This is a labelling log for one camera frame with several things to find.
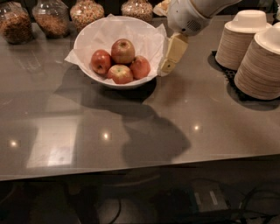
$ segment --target fruit bowl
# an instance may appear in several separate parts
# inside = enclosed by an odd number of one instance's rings
[[[105,79],[92,70],[90,59],[94,51],[104,49],[110,53],[111,46],[118,39],[129,39],[135,47],[136,55],[147,58],[150,62],[147,77],[127,84],[115,84],[113,80]],[[159,63],[166,45],[166,30],[162,24],[156,28],[133,17],[109,15],[89,24],[79,33],[66,61],[78,65],[83,73],[106,87],[132,89],[142,86],[159,74]]]

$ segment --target nuts in jar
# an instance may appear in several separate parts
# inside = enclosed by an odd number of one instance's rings
[[[70,10],[70,16],[77,32],[80,32],[95,20],[104,18],[104,9],[94,0],[78,0]]]
[[[122,15],[142,19],[145,22],[152,20],[152,5],[148,0],[129,0],[122,5]]]
[[[49,39],[64,38],[69,34],[67,6],[60,0],[38,0],[32,14]]]
[[[26,9],[13,2],[0,4],[0,33],[13,45],[32,40],[32,22]]]

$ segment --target gray countertop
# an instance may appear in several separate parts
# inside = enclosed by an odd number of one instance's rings
[[[46,39],[34,24],[28,44],[0,39],[0,179],[279,154],[279,101],[239,101],[211,54],[230,18],[190,37],[171,74],[129,91],[64,61],[75,32]]]

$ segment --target red apple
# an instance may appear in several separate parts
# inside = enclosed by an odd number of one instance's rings
[[[129,68],[133,73],[133,77],[137,80],[146,77],[151,70],[149,61],[141,55],[137,55],[133,59]]]
[[[106,76],[112,66],[112,59],[108,52],[99,49],[94,52],[90,60],[92,69],[100,75]]]
[[[129,64],[135,57],[135,48],[131,41],[120,38],[112,45],[111,56],[116,64]]]
[[[108,77],[111,77],[115,84],[126,84],[133,81],[133,74],[125,65],[114,65],[108,70]]]

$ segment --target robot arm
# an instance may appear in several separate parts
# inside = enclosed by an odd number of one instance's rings
[[[188,36],[200,33],[220,11],[240,1],[164,0],[158,4],[154,12],[167,16],[168,26],[174,31],[169,38],[167,54],[161,65],[162,75],[169,74],[180,61],[188,46]]]

